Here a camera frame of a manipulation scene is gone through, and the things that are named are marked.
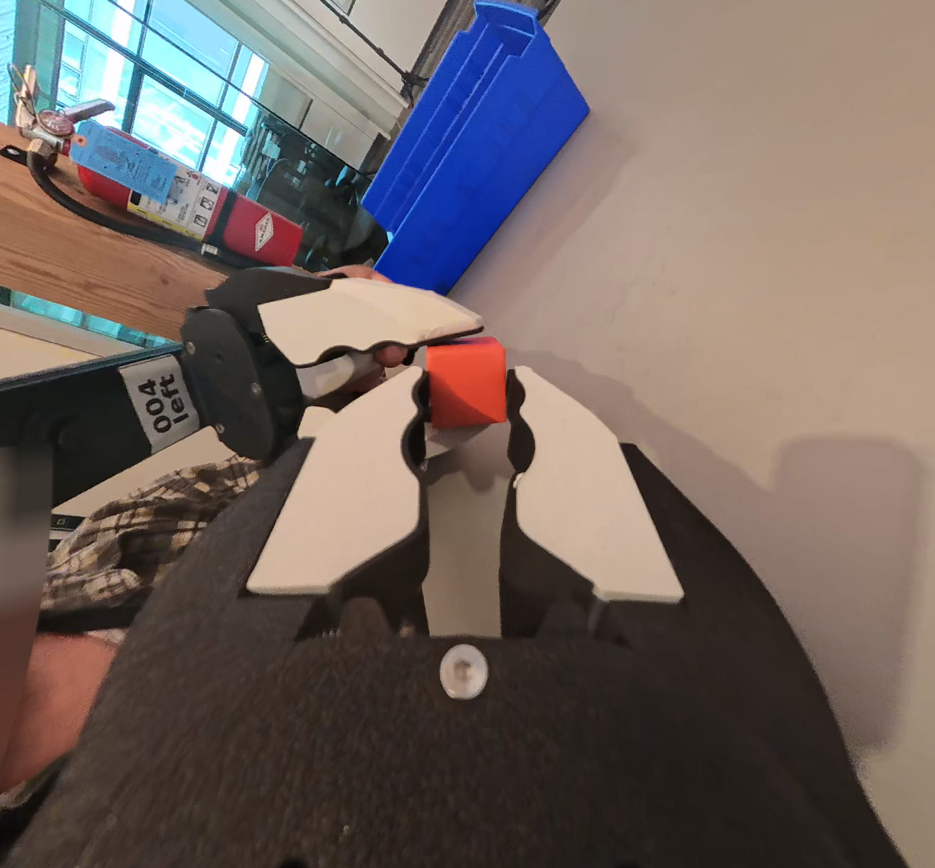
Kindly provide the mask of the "orange cube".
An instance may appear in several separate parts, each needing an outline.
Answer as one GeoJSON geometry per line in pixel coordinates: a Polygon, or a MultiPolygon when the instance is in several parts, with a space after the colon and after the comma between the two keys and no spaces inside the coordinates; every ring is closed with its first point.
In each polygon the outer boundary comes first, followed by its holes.
{"type": "Polygon", "coordinates": [[[438,430],[488,427],[507,420],[506,350],[474,336],[427,347],[430,423],[438,430]]]}

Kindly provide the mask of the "person's left hand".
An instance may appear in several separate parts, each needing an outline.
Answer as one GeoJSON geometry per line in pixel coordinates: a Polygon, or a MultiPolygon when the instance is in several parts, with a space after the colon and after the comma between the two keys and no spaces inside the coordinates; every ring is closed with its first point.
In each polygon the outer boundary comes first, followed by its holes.
{"type": "MultiPolygon", "coordinates": [[[[391,281],[376,271],[372,266],[347,265],[335,269],[327,270],[314,274],[319,279],[341,280],[341,279],[360,279],[376,281],[380,283],[391,283],[391,281]]],[[[409,350],[399,346],[391,345],[389,347],[376,350],[373,358],[384,369],[394,369],[406,363],[409,350]]]]}

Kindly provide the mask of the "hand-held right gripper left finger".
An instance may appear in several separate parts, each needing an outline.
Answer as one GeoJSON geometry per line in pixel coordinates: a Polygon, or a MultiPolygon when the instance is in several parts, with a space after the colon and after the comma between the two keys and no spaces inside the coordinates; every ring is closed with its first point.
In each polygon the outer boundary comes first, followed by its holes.
{"type": "Polygon", "coordinates": [[[246,588],[325,595],[397,545],[424,517],[427,372],[405,368],[317,430],[246,588]]]}

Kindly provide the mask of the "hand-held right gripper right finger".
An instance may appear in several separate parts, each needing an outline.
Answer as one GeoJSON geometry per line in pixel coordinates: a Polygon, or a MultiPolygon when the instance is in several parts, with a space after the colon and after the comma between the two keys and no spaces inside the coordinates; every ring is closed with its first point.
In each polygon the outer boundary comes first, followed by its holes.
{"type": "Polygon", "coordinates": [[[530,367],[511,373],[533,445],[516,466],[520,533],[602,604],[679,603],[684,589],[614,432],[530,367]]]}

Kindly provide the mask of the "blue paper tag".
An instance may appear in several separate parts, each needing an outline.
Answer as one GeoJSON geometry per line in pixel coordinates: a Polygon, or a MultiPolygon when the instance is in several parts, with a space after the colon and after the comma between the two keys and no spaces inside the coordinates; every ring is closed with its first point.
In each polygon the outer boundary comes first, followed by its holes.
{"type": "Polygon", "coordinates": [[[176,162],[161,152],[94,121],[78,126],[69,155],[82,185],[98,197],[104,197],[102,189],[120,186],[164,205],[178,172],[176,162]]]}

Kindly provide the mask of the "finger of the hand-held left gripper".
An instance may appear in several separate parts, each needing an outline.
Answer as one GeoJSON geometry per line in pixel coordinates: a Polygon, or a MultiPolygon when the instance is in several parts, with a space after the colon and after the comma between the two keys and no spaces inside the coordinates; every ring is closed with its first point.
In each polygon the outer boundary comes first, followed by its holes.
{"type": "Polygon", "coordinates": [[[381,376],[381,365],[371,356],[340,356],[316,365],[296,368],[306,408],[298,425],[299,439],[310,439],[360,393],[355,385],[381,376]]]}
{"type": "Polygon", "coordinates": [[[389,345],[418,347],[485,326],[478,313],[431,290],[361,278],[336,279],[326,289],[257,309],[264,335],[297,368],[389,345]]]}

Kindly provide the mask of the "person's left forearm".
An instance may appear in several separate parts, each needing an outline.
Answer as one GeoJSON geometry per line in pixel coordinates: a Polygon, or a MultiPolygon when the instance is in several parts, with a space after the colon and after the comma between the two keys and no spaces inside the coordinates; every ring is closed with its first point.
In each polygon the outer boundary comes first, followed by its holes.
{"type": "Polygon", "coordinates": [[[83,518],[49,554],[38,632],[122,642],[170,568],[263,468],[238,455],[187,467],[83,518]]]}

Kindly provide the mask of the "red fire extinguisher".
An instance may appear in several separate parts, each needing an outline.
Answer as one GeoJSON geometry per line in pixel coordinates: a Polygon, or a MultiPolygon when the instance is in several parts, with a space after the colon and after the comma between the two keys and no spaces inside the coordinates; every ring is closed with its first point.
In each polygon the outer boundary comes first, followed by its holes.
{"type": "Polygon", "coordinates": [[[104,197],[93,195],[70,158],[71,141],[81,123],[99,123],[98,116],[112,113],[113,103],[99,98],[64,109],[41,109],[36,69],[26,66],[20,71],[9,64],[7,72],[13,80],[15,126],[27,145],[5,145],[2,156],[27,167],[56,204],[101,228],[223,266],[294,265],[303,234],[300,226],[180,161],[172,159],[178,172],[164,205],[128,194],[120,186],[102,189],[104,197]]]}

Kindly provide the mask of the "blue plastic bin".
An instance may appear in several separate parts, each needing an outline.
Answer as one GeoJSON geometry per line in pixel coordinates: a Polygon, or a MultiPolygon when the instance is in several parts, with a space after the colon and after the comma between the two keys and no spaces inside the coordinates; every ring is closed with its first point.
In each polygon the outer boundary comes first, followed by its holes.
{"type": "Polygon", "coordinates": [[[590,107],[538,12],[475,0],[364,196],[376,270],[447,295],[590,107]]]}

